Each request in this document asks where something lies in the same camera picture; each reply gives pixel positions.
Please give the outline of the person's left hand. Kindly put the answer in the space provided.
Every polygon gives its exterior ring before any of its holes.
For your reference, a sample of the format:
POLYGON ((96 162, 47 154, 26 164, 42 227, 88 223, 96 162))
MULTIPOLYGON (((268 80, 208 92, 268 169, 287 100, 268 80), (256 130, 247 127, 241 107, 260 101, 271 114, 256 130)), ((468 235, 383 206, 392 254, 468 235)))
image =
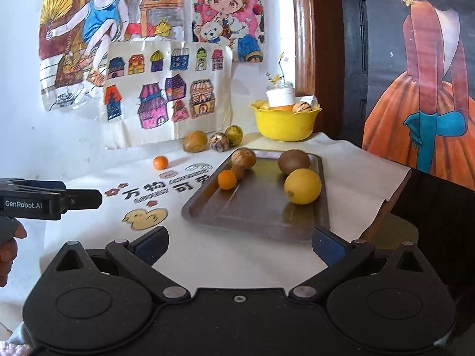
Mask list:
POLYGON ((18 239, 25 239, 27 237, 26 229, 18 220, 16 222, 16 229, 13 237, 3 245, 1 245, 1 264, 0 264, 0 287, 4 288, 8 282, 8 276, 11 271, 14 260, 18 255, 18 239))

